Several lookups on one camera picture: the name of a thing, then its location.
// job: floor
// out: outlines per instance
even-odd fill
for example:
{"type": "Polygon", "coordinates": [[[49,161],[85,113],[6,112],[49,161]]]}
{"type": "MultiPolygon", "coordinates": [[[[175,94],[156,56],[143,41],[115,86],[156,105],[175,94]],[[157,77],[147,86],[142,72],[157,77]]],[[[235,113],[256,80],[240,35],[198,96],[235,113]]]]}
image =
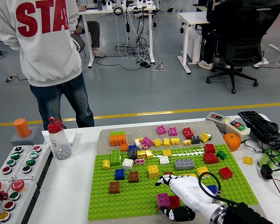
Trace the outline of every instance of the floor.
{"type": "MultiPolygon", "coordinates": [[[[180,33],[182,20],[178,13],[194,12],[196,9],[190,1],[162,0],[158,13],[156,37],[154,37],[154,57],[156,62],[167,65],[166,71],[154,72],[140,68],[136,57],[127,59],[119,56],[114,46],[126,43],[125,24],[123,18],[115,19],[114,15],[89,16],[97,20],[101,26],[100,49],[108,56],[98,62],[104,65],[120,64],[122,67],[103,66],[96,63],[87,68],[90,59],[82,52],[82,67],[89,95],[90,107],[95,116],[96,126],[131,124],[150,121],[204,118],[210,112],[222,115],[236,115],[239,111],[255,110],[265,114],[280,128],[280,68],[245,67],[243,72],[258,79],[259,86],[254,87],[251,81],[236,78],[236,94],[231,94],[231,83],[228,77],[218,78],[206,84],[210,71],[191,65],[192,74],[187,75],[179,63],[183,34],[180,33]],[[177,11],[167,12],[174,8],[177,11]]],[[[138,19],[131,19],[136,29],[138,19]]],[[[142,37],[148,41],[148,19],[145,19],[142,37]]],[[[135,34],[130,34],[131,44],[135,46],[135,34]]],[[[262,42],[265,58],[268,61],[280,59],[280,53],[268,47],[272,43],[279,46],[280,15],[268,30],[262,42]]],[[[29,126],[42,127],[37,102],[30,92],[29,84],[13,79],[5,82],[7,77],[18,74],[24,79],[21,71],[19,52],[11,50],[0,42],[0,50],[7,51],[6,57],[0,59],[0,167],[10,153],[10,140],[15,134],[12,125],[18,118],[25,118],[29,126]]],[[[273,62],[267,66],[280,67],[273,62]]],[[[75,113],[62,98],[61,114],[64,119],[72,119],[75,113]]],[[[68,128],[77,127],[75,121],[65,121],[68,128]]]]}

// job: gray mat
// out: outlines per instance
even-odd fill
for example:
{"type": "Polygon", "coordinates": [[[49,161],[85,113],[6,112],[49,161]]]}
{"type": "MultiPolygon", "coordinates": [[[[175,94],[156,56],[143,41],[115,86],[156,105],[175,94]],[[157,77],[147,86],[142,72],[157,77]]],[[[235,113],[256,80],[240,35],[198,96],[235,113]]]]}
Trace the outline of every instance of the gray mat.
{"type": "MultiPolygon", "coordinates": [[[[118,147],[110,146],[110,133],[111,132],[126,132],[126,141],[128,144],[133,144],[134,139],[138,137],[144,138],[145,136],[149,137],[151,140],[155,140],[157,138],[162,141],[164,138],[171,138],[169,134],[158,135],[156,132],[156,128],[158,125],[153,126],[139,126],[139,127],[126,127],[126,128],[116,128],[116,129],[106,129],[102,130],[98,139],[98,154],[110,154],[111,151],[118,147]]],[[[209,133],[213,135],[213,140],[209,143],[214,145],[225,144],[225,141],[222,137],[222,134],[217,129],[216,125],[212,121],[198,121],[198,122],[189,122],[189,123],[173,123],[173,124],[165,124],[165,128],[168,130],[170,127],[176,127],[178,130],[178,136],[176,138],[180,139],[180,145],[170,145],[169,148],[182,148],[182,141],[185,140],[185,137],[182,134],[182,129],[185,127],[190,127],[193,131],[194,135],[201,135],[203,132],[209,133]]],[[[204,146],[204,143],[193,145],[204,146]]],[[[168,149],[168,147],[150,147],[151,150],[162,150],[168,149]]],[[[262,210],[260,204],[250,205],[254,211],[258,212],[262,217],[266,218],[264,211],[262,210]]],[[[141,216],[141,217],[128,217],[128,218],[116,218],[116,219],[104,219],[104,220],[96,220],[90,221],[90,223],[94,224],[133,224],[133,223],[146,223],[146,224],[172,224],[173,222],[169,220],[165,215],[150,215],[150,216],[141,216]]],[[[196,218],[193,221],[183,222],[185,224],[208,224],[200,213],[196,213],[196,218]]]]}

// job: robotic hand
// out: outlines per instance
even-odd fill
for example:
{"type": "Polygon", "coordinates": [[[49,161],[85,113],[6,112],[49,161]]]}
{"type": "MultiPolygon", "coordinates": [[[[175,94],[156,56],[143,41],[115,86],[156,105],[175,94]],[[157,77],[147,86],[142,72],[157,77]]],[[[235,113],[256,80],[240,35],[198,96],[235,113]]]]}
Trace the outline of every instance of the robotic hand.
{"type": "MultiPolygon", "coordinates": [[[[194,176],[174,176],[164,175],[155,185],[168,185],[172,192],[178,196],[186,207],[181,207],[174,210],[167,210],[166,207],[161,207],[162,211],[173,221],[188,221],[195,218],[195,212],[200,212],[205,220],[210,224],[223,223],[221,217],[225,214],[227,206],[220,201],[213,200],[206,195],[198,183],[198,179],[194,176]]],[[[205,187],[205,190],[213,195],[213,193],[205,187]]]]}

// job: sneaker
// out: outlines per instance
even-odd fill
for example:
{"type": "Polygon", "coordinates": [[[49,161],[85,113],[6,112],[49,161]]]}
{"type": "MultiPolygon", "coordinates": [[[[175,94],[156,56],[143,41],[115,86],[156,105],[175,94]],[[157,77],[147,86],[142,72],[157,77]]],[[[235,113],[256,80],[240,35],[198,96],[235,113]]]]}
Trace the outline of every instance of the sneaker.
{"type": "Polygon", "coordinates": [[[214,63],[207,64],[204,60],[198,62],[200,68],[211,70],[213,68],[214,63]]]}
{"type": "Polygon", "coordinates": [[[94,54],[94,56],[106,57],[106,54],[100,51],[98,48],[96,50],[92,50],[92,53],[94,54]]]}

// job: plastic bottle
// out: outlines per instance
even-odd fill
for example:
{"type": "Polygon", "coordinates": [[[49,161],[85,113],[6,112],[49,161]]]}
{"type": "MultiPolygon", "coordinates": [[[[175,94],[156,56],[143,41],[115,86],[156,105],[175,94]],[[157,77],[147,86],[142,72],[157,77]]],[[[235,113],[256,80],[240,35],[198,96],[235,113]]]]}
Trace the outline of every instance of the plastic bottle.
{"type": "Polygon", "coordinates": [[[48,125],[48,131],[55,156],[59,160],[65,160],[71,156],[72,150],[64,132],[64,124],[56,118],[50,117],[49,119],[51,123],[48,125]]]}

